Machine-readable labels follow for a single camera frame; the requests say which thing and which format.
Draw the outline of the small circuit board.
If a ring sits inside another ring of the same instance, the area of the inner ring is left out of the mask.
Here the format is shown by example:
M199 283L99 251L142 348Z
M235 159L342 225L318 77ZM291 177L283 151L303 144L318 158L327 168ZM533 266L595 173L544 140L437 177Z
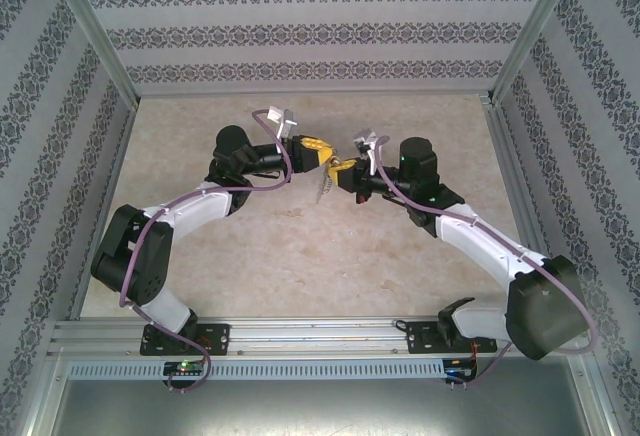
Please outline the small circuit board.
M477 361L475 359L446 359L443 364L449 378L471 381L476 377Z
M180 362L166 362L163 367L163 375L169 376L201 376L204 372L202 360L183 360Z

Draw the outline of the grey metal sheet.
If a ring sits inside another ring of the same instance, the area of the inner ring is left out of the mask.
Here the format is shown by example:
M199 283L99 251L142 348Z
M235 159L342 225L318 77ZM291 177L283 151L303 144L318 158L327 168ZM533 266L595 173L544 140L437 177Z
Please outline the grey metal sheet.
M588 359L510 357L480 382L153 380L47 372L20 436L625 436Z

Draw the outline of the aluminium table side rail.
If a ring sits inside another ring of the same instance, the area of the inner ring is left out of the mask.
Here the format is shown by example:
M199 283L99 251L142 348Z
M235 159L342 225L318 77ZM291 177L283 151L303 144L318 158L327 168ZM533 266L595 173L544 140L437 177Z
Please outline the aluminium table side rail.
M132 125L135 121L139 104L134 103L124 115L124 120L120 124L117 139L109 147L108 159L100 161L99 170L99 192L96 200L96 208L91 213L92 226L87 233L87 242L83 245L81 266L77 277L74 280L73 291L70 296L69 305L64 313L65 320L79 320L82 312L84 299L86 297L89 283L91 281L90 265L97 247L100 244L102 231L107 224L109 208L113 200L119 173L124 161L127 144L131 135Z
M528 248L553 256L543 235L543 227L534 208L533 199L520 165L502 110L487 94L480 95L480 103L504 181L519 240Z

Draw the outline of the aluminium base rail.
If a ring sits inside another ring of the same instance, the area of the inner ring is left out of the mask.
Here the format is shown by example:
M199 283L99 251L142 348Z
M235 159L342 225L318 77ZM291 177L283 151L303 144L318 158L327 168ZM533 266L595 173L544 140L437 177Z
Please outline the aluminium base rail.
M409 321L434 321L409 318ZM447 356L467 358L474 354L410 354L405 335L393 318L205 318L201 323L228 324L228 351L222 357L365 357L387 355ZM48 356L142 356L139 352L144 322L126 318L87 318L55 324Z

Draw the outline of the aluminium corner post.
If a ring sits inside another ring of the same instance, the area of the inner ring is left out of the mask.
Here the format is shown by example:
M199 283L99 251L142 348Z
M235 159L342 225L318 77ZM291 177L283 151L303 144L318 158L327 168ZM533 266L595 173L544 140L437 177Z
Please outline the aluminium corner post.
M140 96L90 1L66 0L66 2L96 51L110 79L114 82L119 94L124 98L129 108L137 110Z
M553 8L558 0L537 0L532 12L516 38L515 44L507 56L496 78L492 89L488 92L488 101L492 106L502 101L512 81L524 64L530 49L538 39Z

